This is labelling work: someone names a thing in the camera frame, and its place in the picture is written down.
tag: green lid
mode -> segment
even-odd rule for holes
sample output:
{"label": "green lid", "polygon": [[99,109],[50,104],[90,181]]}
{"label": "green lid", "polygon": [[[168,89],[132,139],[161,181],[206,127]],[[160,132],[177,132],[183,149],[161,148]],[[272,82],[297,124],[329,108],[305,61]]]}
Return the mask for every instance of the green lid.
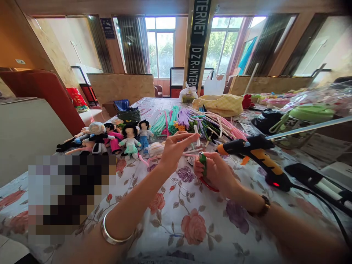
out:
{"label": "green lid", "polygon": [[297,106],[290,111],[290,116],[312,123],[322,123],[333,118],[335,111],[325,105]]}

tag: yellow bag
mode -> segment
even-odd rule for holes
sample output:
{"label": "yellow bag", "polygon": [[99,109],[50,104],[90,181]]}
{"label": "yellow bag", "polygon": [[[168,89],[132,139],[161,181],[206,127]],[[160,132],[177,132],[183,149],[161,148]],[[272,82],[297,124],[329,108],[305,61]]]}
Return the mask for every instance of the yellow bag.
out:
{"label": "yellow bag", "polygon": [[243,112],[243,97],[232,94],[224,95],[203,95],[198,99],[194,99],[192,107],[199,109],[205,106],[207,111],[216,113],[222,117],[232,117]]}

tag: doll in green dress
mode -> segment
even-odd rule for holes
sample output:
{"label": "doll in green dress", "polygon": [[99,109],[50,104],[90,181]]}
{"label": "doll in green dress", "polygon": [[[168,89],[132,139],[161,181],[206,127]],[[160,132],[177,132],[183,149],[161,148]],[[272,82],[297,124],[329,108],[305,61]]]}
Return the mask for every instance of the doll in green dress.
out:
{"label": "doll in green dress", "polygon": [[125,160],[128,161],[131,158],[131,155],[132,158],[137,159],[140,148],[136,148],[136,146],[141,146],[141,143],[136,139],[136,136],[138,135],[137,128],[133,125],[127,124],[122,129],[122,134],[125,139],[123,139],[118,145],[120,147],[126,145],[125,154],[127,154],[127,156],[125,156]]}

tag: curtain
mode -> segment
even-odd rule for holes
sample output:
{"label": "curtain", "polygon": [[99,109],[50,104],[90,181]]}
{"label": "curtain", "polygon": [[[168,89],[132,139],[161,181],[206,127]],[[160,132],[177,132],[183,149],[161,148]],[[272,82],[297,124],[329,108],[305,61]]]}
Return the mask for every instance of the curtain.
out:
{"label": "curtain", "polygon": [[91,15],[91,18],[88,19],[88,24],[103,72],[114,73],[99,17]]}
{"label": "curtain", "polygon": [[236,38],[235,47],[234,47],[234,50],[231,54],[230,63],[227,66],[227,73],[229,75],[232,75],[233,72],[235,71],[235,69],[237,68],[238,61],[241,56],[242,44],[245,41],[245,36],[248,31],[249,25],[252,22],[252,19],[253,19],[253,17],[245,17],[242,20],[241,28],[240,28],[240,30],[238,32],[238,36]]}
{"label": "curtain", "polygon": [[274,51],[277,47],[291,14],[270,15],[265,22],[257,46],[249,62],[246,74],[251,75],[254,67],[259,63],[256,76],[267,76],[274,62]]}
{"label": "curtain", "polygon": [[309,50],[312,41],[317,36],[327,17],[327,14],[315,14],[313,16],[311,22],[303,33],[296,48],[292,52],[290,59],[286,63],[285,69],[283,70],[281,75],[294,75],[301,60],[304,58],[305,54]]}
{"label": "curtain", "polygon": [[126,71],[150,73],[147,26],[144,16],[118,16]]}

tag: bracelet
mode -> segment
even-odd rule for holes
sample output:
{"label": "bracelet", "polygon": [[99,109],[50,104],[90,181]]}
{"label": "bracelet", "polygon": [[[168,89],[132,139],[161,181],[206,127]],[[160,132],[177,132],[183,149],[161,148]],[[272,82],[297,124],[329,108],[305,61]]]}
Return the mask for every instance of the bracelet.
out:
{"label": "bracelet", "polygon": [[123,239],[123,240],[119,240],[119,239],[112,238],[112,237],[109,235],[109,233],[107,232],[106,226],[105,226],[105,219],[106,219],[107,214],[110,213],[110,211],[106,213],[106,215],[104,216],[104,219],[103,219],[103,221],[102,221],[102,234],[103,234],[103,238],[104,238],[104,239],[106,240],[106,242],[108,242],[109,244],[116,245],[117,243],[119,243],[119,244],[122,245],[122,244],[126,243],[126,242],[132,237],[133,233],[132,233],[128,238]]}
{"label": "bracelet", "polygon": [[264,204],[263,208],[260,210],[260,212],[257,213],[257,214],[248,211],[249,215],[252,216],[252,217],[263,217],[270,210],[270,201],[269,201],[269,199],[266,196],[264,196],[264,195],[259,195],[259,196],[264,199],[265,204]]}

